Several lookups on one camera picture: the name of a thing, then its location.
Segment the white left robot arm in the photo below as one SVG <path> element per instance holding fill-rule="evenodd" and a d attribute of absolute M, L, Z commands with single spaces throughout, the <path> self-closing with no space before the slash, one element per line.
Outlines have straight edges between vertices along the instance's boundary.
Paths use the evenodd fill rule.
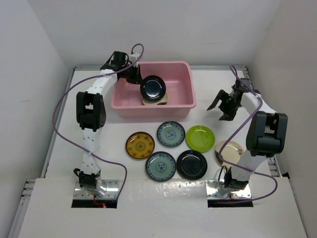
<path fill-rule="evenodd" d="M 140 53 L 127 55 L 115 51 L 92 86 L 76 95 L 76 120 L 82 129 L 85 151 L 81 167 L 74 171 L 80 186 L 88 191 L 98 191 L 101 183 L 101 168 L 92 154 L 99 148 L 101 129 L 106 122 L 104 97 L 119 78 L 135 79 L 139 73 L 140 56 Z"/>

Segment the green plate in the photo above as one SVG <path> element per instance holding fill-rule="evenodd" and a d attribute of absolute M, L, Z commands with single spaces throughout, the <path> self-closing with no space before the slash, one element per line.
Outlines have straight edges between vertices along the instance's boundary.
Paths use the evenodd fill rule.
<path fill-rule="evenodd" d="M 186 132 L 186 143 L 192 150 L 205 153 L 213 148 L 215 135 L 210 128 L 195 125 Z"/>

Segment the beige plate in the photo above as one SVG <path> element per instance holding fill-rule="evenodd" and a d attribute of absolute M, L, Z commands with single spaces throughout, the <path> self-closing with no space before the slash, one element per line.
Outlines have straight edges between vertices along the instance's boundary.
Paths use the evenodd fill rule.
<path fill-rule="evenodd" d="M 148 101 L 146 99 L 142 99 L 142 103 L 145 105 L 145 106 L 157 106 L 157 103 L 158 101 L 155 101 L 155 102 L 151 102 L 151 101 Z"/>
<path fill-rule="evenodd" d="M 221 149 L 221 147 L 223 146 L 223 144 L 225 143 L 225 141 L 219 142 L 216 147 L 215 147 L 215 157 L 217 162 L 221 165 L 221 166 L 226 166 L 228 169 L 232 167 L 231 164 L 228 163 L 224 163 L 220 158 L 219 158 L 219 151 Z M 231 163 L 236 164 L 241 156 L 244 153 L 244 149 L 243 147 L 236 143 L 235 141 L 230 141 L 223 149 L 221 155 L 223 157 L 224 160 L 229 161 Z"/>

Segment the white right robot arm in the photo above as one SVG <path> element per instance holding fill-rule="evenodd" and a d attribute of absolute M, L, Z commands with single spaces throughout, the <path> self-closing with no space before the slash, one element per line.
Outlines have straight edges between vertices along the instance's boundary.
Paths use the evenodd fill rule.
<path fill-rule="evenodd" d="M 224 175 L 224 188 L 243 190 L 257 167 L 266 159 L 280 154 L 284 149 L 288 116 L 273 110 L 262 99 L 259 91 L 236 90 L 228 94 L 220 90 L 209 106 L 209 110 L 219 107 L 223 112 L 220 120 L 232 121 L 239 108 L 244 108 L 249 117 L 223 144 L 218 152 L 219 158 L 231 167 Z M 246 136 L 246 150 L 237 163 L 230 162 L 222 155 L 226 145 L 235 135 L 249 124 Z"/>

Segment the yellow patterned plate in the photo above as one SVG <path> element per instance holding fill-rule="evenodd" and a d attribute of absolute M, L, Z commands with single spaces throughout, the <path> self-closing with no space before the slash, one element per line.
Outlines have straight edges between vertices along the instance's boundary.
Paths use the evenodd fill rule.
<path fill-rule="evenodd" d="M 165 95 L 158 101 L 157 105 L 166 105 L 168 102 L 168 94 Z"/>
<path fill-rule="evenodd" d="M 149 157 L 155 149 L 154 138 L 147 132 L 139 131 L 131 134 L 125 143 L 127 154 L 136 160 Z"/>

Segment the blue floral plate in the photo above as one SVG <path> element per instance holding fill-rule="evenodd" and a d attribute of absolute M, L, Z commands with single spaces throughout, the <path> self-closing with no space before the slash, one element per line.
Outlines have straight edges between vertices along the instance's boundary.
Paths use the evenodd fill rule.
<path fill-rule="evenodd" d="M 166 121 L 157 129 L 157 139 L 165 147 L 177 147 L 186 137 L 184 127 L 176 121 Z"/>
<path fill-rule="evenodd" d="M 176 160 L 167 152 L 153 153 L 146 161 L 147 176 L 157 182 L 170 180 L 176 172 Z"/>

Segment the black plate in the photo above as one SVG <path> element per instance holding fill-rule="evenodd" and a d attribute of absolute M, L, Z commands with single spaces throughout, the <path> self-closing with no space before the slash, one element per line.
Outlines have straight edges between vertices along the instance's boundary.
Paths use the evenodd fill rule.
<path fill-rule="evenodd" d="M 207 172 L 208 163 L 202 153 L 195 150 L 187 150 L 178 156 L 176 169 L 182 178 L 198 180 Z"/>
<path fill-rule="evenodd" d="M 166 85 L 162 78 L 150 75 L 144 78 L 140 85 L 142 97 L 149 102 L 156 102 L 166 93 Z"/>

